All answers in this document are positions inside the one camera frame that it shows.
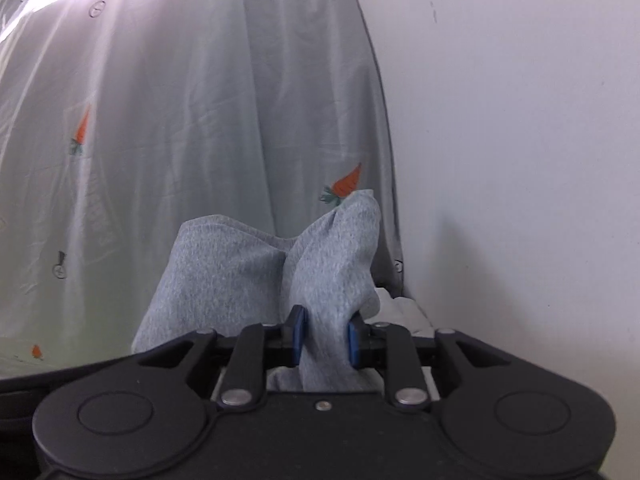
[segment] carrot print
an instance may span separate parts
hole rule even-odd
[[[91,111],[91,106],[88,106],[86,108],[86,111],[84,112],[82,121],[80,121],[78,130],[76,131],[76,136],[73,139],[71,139],[71,149],[69,150],[69,153],[71,155],[82,155],[82,146],[84,145],[84,138],[86,137],[86,131],[89,127],[90,111]]]
[[[345,198],[358,188],[361,170],[362,163],[358,164],[355,170],[335,182],[331,187],[326,186],[324,188],[324,194],[320,197],[320,200],[326,204],[332,204],[335,202],[335,205],[340,205]]]
[[[33,348],[31,349],[31,355],[34,359],[42,359],[42,350],[40,350],[40,347],[38,345],[33,345]]]

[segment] silver screw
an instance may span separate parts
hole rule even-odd
[[[417,406],[429,399],[429,394],[420,388],[403,388],[396,392],[396,400],[406,406]]]
[[[223,404],[227,406],[244,406],[251,402],[251,392],[238,388],[237,390],[227,390],[220,396]]]
[[[328,412],[333,405],[328,400],[319,400],[316,402],[316,410],[319,412]]]

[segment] carrot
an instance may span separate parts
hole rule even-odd
[[[33,345],[33,348],[31,349],[31,355],[34,359],[42,359],[42,350],[40,350],[40,347],[38,345]]]
[[[86,137],[86,131],[89,126],[89,112],[91,111],[91,105],[86,108],[86,112],[84,113],[84,117],[82,117],[82,121],[80,122],[80,126],[78,126],[78,130],[76,131],[76,137],[74,140],[78,144],[84,144],[84,138]]]
[[[361,170],[362,163],[358,164],[355,170],[351,171],[350,174],[335,182],[331,187],[325,187],[324,195],[320,197],[320,200],[327,204],[335,202],[336,205],[340,205],[342,200],[347,198],[358,188]]]

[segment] white wall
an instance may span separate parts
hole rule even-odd
[[[406,283],[453,326],[613,405],[640,475],[640,0],[360,0]]]

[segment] orange carrot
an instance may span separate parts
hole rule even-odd
[[[84,138],[86,137],[86,131],[89,126],[89,112],[91,111],[91,106],[86,108],[86,112],[84,113],[84,117],[82,117],[82,121],[80,122],[80,126],[78,126],[78,130],[76,131],[75,141],[78,144],[84,144]]]
[[[42,350],[40,350],[40,347],[38,345],[33,345],[33,348],[31,349],[31,355],[34,359],[42,359]]]
[[[356,169],[351,171],[350,174],[333,184],[331,186],[331,191],[340,198],[347,198],[351,193],[356,191],[356,188],[358,187],[360,170],[362,170],[362,163],[358,164]]]

